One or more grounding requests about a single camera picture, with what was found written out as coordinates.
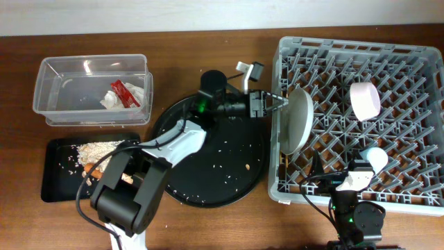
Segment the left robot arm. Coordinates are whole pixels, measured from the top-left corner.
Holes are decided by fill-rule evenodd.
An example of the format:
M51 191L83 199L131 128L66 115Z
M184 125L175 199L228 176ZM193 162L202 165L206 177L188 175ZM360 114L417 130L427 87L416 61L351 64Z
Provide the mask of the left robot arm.
M242 117L247 121L270 115L288 99L263 90L239 91L228 77L210 70L200 78L194 99L170 130L140 144L121 143L104 155L109 161L90 198L108 232L113 249L145 249L145 230L155 216L174 168L199 152L219 131L219 121Z

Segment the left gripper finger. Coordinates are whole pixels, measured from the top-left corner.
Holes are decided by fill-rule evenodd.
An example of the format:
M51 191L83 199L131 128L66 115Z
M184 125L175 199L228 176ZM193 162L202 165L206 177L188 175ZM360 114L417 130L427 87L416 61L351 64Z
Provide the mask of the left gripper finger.
M279 109L284 108L286 106L287 106L287 103L281 103L281 104L275 104L272 106L268 106L268 107L266 107L266 114L272 114L272 113L274 113L274 112L278 111Z
M271 92L264 92L264 96L265 96L266 98L270 97L270 98L273 99L273 100L277 100L277 101L279 101L280 103L288 103L288 99L287 99L287 98L282 97L282 96L280 96L280 95L273 94L273 93L271 93Z

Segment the red snack wrapper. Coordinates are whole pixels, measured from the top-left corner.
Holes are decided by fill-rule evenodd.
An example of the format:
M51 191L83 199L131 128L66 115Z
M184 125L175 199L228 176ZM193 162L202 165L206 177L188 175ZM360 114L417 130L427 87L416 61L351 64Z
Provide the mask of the red snack wrapper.
M136 100L129 89L124 85L121 80L116 80L110 84L114 93L118 96L122 102L124 108L137 108L140 107L140 102Z

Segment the rice and food scraps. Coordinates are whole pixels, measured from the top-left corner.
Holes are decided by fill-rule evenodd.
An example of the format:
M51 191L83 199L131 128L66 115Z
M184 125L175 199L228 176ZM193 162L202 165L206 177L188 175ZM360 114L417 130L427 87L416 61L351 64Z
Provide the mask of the rice and food scraps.
M71 145L68 146L68 149L73 149L73 153L68 153L68 156L63 156L62 160L67 160L67 163L58 163L58 166L61 169L68 170L69 164L74 164L74 170L68 170L69 174L75 174L77 172L77 169L80 167L83 168L83 171L81 172L82 177L85 177L86 173L91 169L91 167L99 161L102 157L104 157L107 153L110 153L111 151L115 150L119 144L121 144L123 140L121 141L111 141L111 142L90 142L86 144L80 144L80 145ZM111 157L105 159L96 169L92 172L91 176L89 177L86 183L88 185L92 184L92 181L98 181L103 176L108 163L110 161ZM133 184L134 180L132 176L127 174L121 175L121 180L125 181L129 184Z

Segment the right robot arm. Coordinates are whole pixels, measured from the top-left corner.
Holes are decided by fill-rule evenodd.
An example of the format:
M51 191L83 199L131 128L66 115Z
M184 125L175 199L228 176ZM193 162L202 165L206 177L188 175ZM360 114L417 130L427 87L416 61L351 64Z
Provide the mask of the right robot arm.
M314 153L304 181L317 183L317 192L330 196L325 217L336 230L338 240L329 241L327 249L375 249L376 242L382 239L384 207L358 199L374 175L371 163L359 154L354 155L346 169L325 172L320 154Z

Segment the light blue cup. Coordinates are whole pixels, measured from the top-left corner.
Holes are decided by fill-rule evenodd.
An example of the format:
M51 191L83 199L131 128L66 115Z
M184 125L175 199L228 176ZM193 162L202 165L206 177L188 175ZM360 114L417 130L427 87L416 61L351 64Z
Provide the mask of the light blue cup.
M389 157L385 150L379 147L371 147L359 152L359 155L367 160L372 166L375 174L380 173L388 164Z

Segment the grey plate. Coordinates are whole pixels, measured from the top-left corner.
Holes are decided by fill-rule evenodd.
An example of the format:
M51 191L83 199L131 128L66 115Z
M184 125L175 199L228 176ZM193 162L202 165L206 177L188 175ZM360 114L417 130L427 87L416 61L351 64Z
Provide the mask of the grey plate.
M289 95L289 104L281 111L280 151L291 155L307 143L314 120L314 104L310 94L301 88Z

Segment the white napkin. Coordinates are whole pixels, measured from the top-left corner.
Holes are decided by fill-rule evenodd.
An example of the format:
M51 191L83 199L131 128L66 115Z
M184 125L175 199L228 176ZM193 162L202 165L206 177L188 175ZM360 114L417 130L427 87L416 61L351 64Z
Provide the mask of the white napkin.
M136 100L140 102L141 106L144 103L144 89L131 83L124 83L124 85L129 89ZM104 98L100 101L100 104L108 110L124 108L122 102L112 89L106 93Z

